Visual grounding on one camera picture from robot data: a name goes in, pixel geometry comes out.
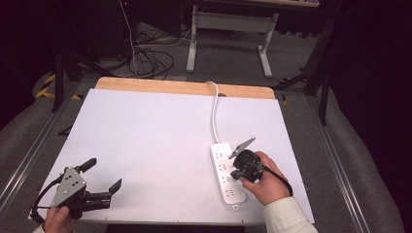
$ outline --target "sleeve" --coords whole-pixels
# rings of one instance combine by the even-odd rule
[[[268,233],[318,232],[294,197],[272,202],[263,209]]]
[[[45,233],[43,230],[43,224],[39,225],[36,230],[33,231],[33,233]]]

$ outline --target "white table surface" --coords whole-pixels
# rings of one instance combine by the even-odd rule
[[[65,167],[95,157],[97,164],[82,174],[86,190],[107,191],[118,179],[122,186],[110,209],[84,213],[82,220],[262,224],[262,206],[250,192],[239,211],[221,200],[210,153],[213,101],[203,95],[91,89],[45,184]],[[233,149],[256,137],[248,149],[262,150],[277,163],[314,222],[278,101],[220,97],[216,124],[221,142]],[[50,205],[54,191],[41,206]]]

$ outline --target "metal frame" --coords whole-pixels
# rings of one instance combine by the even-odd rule
[[[245,17],[225,14],[202,13],[197,11],[197,6],[193,6],[191,17],[191,39],[189,47],[188,66],[186,70],[189,73],[194,71],[194,62],[196,58],[196,30],[197,28],[210,28],[221,30],[236,30],[266,33],[263,46],[257,47],[257,52],[260,57],[260,62],[263,67],[264,76],[272,78],[269,61],[267,60],[267,48],[269,47],[272,38],[273,30],[275,29],[278,14],[273,14],[273,17]]]
[[[358,202],[357,195],[353,190],[351,183],[349,182],[348,177],[346,176],[345,169],[343,168],[342,163],[340,162],[339,155],[334,147],[332,139],[330,138],[327,127],[321,122],[321,119],[318,117],[318,106],[315,97],[307,97],[308,105],[311,110],[311,113],[322,133],[324,138],[324,143],[327,149],[327,157],[330,163],[330,166],[333,170],[337,183],[339,184],[340,190],[342,192],[343,199],[345,200],[346,206],[348,207],[349,214],[351,215],[352,222],[357,228],[357,232],[364,233],[370,232],[369,226],[367,225],[366,219],[361,210],[360,203]]]
[[[30,150],[27,152],[26,156],[22,159],[16,171],[10,177],[6,187],[0,195],[0,220],[3,218],[13,200],[15,199],[18,191],[23,185],[26,177],[28,176],[31,168],[36,162],[37,158],[40,156],[44,146],[46,145],[48,138],[52,132],[54,125],[61,116],[67,103],[70,101],[71,96],[76,93],[80,83],[70,83],[67,87],[65,97],[60,105],[60,107],[52,112],[47,119],[45,125],[37,136],[36,140],[33,142]]]

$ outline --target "white power strip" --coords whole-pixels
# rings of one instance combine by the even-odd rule
[[[232,210],[239,210],[239,204],[246,201],[246,193],[242,184],[230,176],[230,172],[234,170],[233,160],[229,159],[232,154],[230,145],[214,144],[211,150],[223,202]]]

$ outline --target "hand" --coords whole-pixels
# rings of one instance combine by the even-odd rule
[[[62,207],[49,209],[44,230],[46,233],[73,232],[73,223],[69,208]]]
[[[270,159],[264,152],[257,151],[255,152],[255,155],[260,158],[260,161],[263,165],[270,168],[270,170],[284,178],[286,181],[288,180],[276,166],[275,162]],[[255,195],[255,197],[263,206],[291,196],[289,190],[285,187],[285,185],[279,179],[268,172],[263,171],[259,183],[251,183],[243,177],[241,177],[239,180],[246,189],[248,189]]]

